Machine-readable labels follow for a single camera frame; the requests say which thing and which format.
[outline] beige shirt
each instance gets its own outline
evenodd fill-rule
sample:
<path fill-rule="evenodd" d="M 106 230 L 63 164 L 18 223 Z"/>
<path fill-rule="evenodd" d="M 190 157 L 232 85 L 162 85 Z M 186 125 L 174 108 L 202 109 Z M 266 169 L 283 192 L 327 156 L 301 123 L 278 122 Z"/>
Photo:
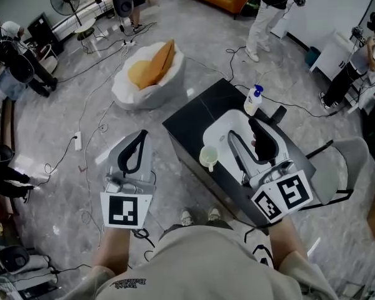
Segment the beige shirt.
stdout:
<path fill-rule="evenodd" d="M 114 277 L 95 267 L 63 298 L 337 300 L 315 264 L 291 253 L 279 272 L 257 262 L 232 230 L 191 226 L 165 235 L 149 263 Z"/>

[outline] white cabinet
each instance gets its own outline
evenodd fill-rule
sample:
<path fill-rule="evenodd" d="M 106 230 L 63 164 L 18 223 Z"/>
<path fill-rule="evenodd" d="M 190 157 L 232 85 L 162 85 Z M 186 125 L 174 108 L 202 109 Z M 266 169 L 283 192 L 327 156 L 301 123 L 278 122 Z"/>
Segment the white cabinet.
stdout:
<path fill-rule="evenodd" d="M 352 52 L 356 50 L 354 43 L 339 32 L 334 32 L 310 71 L 318 68 L 330 80 L 333 80 L 350 60 Z"/>

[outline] white sink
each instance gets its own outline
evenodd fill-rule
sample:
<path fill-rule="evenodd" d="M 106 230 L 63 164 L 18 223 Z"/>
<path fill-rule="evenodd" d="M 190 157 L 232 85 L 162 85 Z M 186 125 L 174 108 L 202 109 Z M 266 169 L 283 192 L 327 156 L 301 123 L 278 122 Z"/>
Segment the white sink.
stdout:
<path fill-rule="evenodd" d="M 202 136 L 202 140 L 204 145 L 217 148 L 218 163 L 221 163 L 236 181 L 241 183 L 244 173 L 239 169 L 228 144 L 228 132 L 230 130 L 239 134 L 253 153 L 254 157 L 258 158 L 254 147 L 251 145 L 251 141 L 254 138 L 249 125 L 249 118 L 240 110 L 229 110 L 223 114 L 206 129 Z"/>

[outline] cup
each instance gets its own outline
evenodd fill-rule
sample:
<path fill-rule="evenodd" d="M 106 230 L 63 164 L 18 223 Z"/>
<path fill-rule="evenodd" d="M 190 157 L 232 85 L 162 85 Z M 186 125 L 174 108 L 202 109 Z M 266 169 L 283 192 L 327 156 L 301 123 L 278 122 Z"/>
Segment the cup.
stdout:
<path fill-rule="evenodd" d="M 214 165 L 218 161 L 217 148 L 213 146 L 204 146 L 201 148 L 199 161 L 202 166 L 209 169 L 209 172 L 212 172 Z"/>

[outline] trash can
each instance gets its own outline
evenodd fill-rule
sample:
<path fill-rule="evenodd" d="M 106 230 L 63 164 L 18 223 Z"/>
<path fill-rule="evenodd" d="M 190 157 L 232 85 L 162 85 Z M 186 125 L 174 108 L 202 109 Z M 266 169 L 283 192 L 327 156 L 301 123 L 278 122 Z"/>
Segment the trash can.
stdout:
<path fill-rule="evenodd" d="M 317 61 L 319 55 L 321 54 L 320 50 L 316 47 L 310 47 L 310 50 L 306 54 L 305 62 L 309 67 L 312 67 L 313 64 Z"/>

